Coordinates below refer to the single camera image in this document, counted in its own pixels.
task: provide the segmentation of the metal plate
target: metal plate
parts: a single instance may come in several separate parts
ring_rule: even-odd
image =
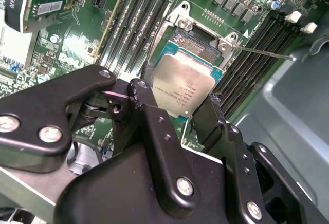
[[[178,51],[164,54],[154,70],[153,93],[158,106],[174,117],[189,117],[215,86],[213,68]]]

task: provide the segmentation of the motherboard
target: motherboard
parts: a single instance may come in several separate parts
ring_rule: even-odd
[[[217,94],[233,121],[316,29],[329,0],[0,0],[0,97],[90,64],[116,76],[154,66],[153,92],[182,143],[198,151],[191,115]],[[75,137],[111,149],[111,121]]]

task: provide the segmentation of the screw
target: screw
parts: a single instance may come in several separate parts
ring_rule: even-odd
[[[250,215],[255,218],[256,220],[262,219],[262,212],[260,208],[255,204],[254,202],[247,202],[247,208],[250,213]]]
[[[261,149],[261,152],[263,152],[263,153],[266,153],[267,152],[267,150],[266,150],[266,148],[264,146],[259,145],[259,148]]]
[[[55,143],[62,138],[62,133],[55,127],[46,126],[39,131],[39,138],[46,143]]]
[[[0,133],[9,133],[20,126],[18,119],[12,116],[0,116]]]
[[[178,178],[177,179],[177,188],[185,196],[191,196],[193,194],[193,186],[185,178]]]
[[[99,74],[101,74],[103,77],[108,78],[108,79],[111,77],[111,74],[109,73],[109,71],[106,71],[106,70],[101,70],[99,72]]]

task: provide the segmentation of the black plastic bracket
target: black plastic bracket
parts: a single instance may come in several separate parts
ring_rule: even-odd
[[[92,65],[2,98],[0,116],[15,117],[19,126],[1,133],[0,165],[36,173],[58,169],[71,146],[66,108],[115,82],[112,73]],[[41,140],[39,132],[47,126],[60,131],[59,141]]]

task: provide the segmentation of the capacitor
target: capacitor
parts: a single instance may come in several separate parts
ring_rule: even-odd
[[[58,35],[56,35],[56,34],[51,35],[49,39],[50,39],[50,41],[52,43],[56,43],[57,44],[57,43],[60,42],[60,37]]]
[[[266,3],[266,6],[267,6],[268,9],[277,10],[280,6],[280,3],[277,2],[277,1],[268,1]]]

